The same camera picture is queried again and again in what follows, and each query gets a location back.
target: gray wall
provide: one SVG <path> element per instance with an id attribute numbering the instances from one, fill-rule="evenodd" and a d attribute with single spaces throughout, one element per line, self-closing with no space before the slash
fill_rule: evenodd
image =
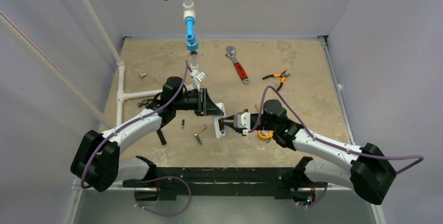
<path id="1" fill-rule="evenodd" d="M 351 0 L 328 38 L 355 141 L 425 156 L 392 185 L 388 223 L 443 218 L 442 32 L 443 0 Z"/>
<path id="2" fill-rule="evenodd" d="M 100 0 L 116 46 L 120 35 Z M 79 0 L 0 0 L 0 9 L 99 108 L 115 61 Z M 61 223 L 83 133 L 98 122 L 0 30 L 0 222 Z"/>
<path id="3" fill-rule="evenodd" d="M 103 0 L 125 36 L 184 37 L 183 0 Z M 194 0 L 198 37 L 294 38 L 331 32 L 349 0 Z"/>

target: pliers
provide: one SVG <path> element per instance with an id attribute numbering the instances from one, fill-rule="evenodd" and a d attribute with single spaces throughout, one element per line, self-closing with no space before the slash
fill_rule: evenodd
<path id="1" fill-rule="evenodd" d="M 280 89 L 283 86 L 283 83 L 285 82 L 286 78 L 290 75 L 290 74 L 285 74 L 287 70 L 284 70 L 282 73 L 280 74 L 269 74 L 263 77 L 263 79 L 267 79 L 267 78 L 272 78 L 272 77 L 281 77 L 280 80 L 280 86 L 278 86 L 277 91 L 280 91 Z"/>

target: metal frame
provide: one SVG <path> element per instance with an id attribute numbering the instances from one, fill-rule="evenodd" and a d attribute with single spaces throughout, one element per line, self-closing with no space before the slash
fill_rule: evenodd
<path id="1" fill-rule="evenodd" d="M 351 131 L 351 126 L 349 125 L 349 119 L 347 117 L 347 113 L 346 113 L 346 108 L 344 106 L 343 103 L 343 98 L 341 95 L 341 89 L 340 86 L 337 82 L 337 78 L 335 76 L 335 72 L 334 72 L 334 68 L 332 66 L 331 63 L 331 58 L 329 55 L 329 51 L 328 51 L 328 46 L 326 44 L 326 40 L 324 37 L 318 37 L 317 39 L 313 39 L 313 38 L 309 38 L 309 40 L 318 40 L 323 48 L 323 52 L 324 52 L 324 57 L 326 59 L 326 62 L 328 64 L 329 67 L 329 71 L 331 74 L 331 79 L 333 81 L 333 85 L 334 85 L 334 90 L 335 90 L 335 94 L 337 96 L 337 100 L 339 102 L 340 105 L 340 110 L 342 112 L 342 117 L 343 117 L 343 121 L 344 121 L 344 125 L 346 128 L 346 134 L 348 136 L 349 142 L 352 145 L 355 145 L 354 142 L 354 138 L 352 135 L 352 131 Z M 125 190 L 125 191 L 133 191 L 135 190 L 135 188 L 131 188 L 131 187 L 123 187 L 122 183 L 113 183 L 112 186 L 110 188 L 108 188 L 107 190 Z M 155 191 L 155 188 L 137 188 L 137 191 Z M 337 185 L 329 185 L 328 186 L 328 190 L 350 190 L 346 187 L 342 187 L 342 186 L 337 186 Z M 74 180 L 74 184 L 71 188 L 71 196 L 69 198 L 69 203 L 68 203 L 68 210 L 66 213 L 66 218 L 65 221 L 63 223 L 65 224 L 73 224 L 74 220 L 75 220 L 75 216 L 77 214 L 77 209 L 78 209 L 78 203 L 80 202 L 81 199 L 81 195 L 83 190 L 80 187 L 80 179 L 76 178 Z M 372 208 L 372 212 L 374 213 L 374 219 L 376 221 L 377 224 L 386 224 L 386 218 L 384 217 L 384 212 L 381 206 L 377 206 L 377 205 L 373 205 L 371 204 L 371 208 Z"/>

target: work surface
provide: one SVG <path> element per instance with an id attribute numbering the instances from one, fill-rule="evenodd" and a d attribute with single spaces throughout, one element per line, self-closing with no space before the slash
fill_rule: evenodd
<path id="1" fill-rule="evenodd" d="M 331 80 L 328 64 L 319 41 L 200 41 L 199 70 L 208 77 L 201 83 L 214 102 L 223 102 L 229 115 L 260 104 L 267 85 L 277 87 L 279 78 L 262 80 L 268 74 L 287 69 L 280 93 L 300 115 L 307 126 L 318 134 L 348 143 L 340 106 Z M 225 56 L 226 47 L 236 48 L 237 59 L 248 74 L 244 85 Z M 170 76 L 183 76 L 184 60 L 189 59 L 184 41 L 125 40 L 121 57 L 126 64 L 125 92 L 161 89 Z M 139 74 L 146 73 L 144 79 Z M 115 122 L 118 73 L 115 74 L 104 114 Z M 142 110 L 140 99 L 125 101 L 123 121 Z M 269 90 L 266 99 L 277 99 Z M 288 111 L 288 116 L 295 119 Z M 193 134 L 199 134 L 199 145 Z M 212 117 L 197 117 L 192 111 L 178 111 L 163 129 L 167 141 L 162 146 L 156 133 L 151 133 L 128 148 L 123 158 L 142 155 L 160 167 L 293 167 L 306 154 L 266 143 L 254 132 L 243 137 L 234 131 L 217 139 Z"/>

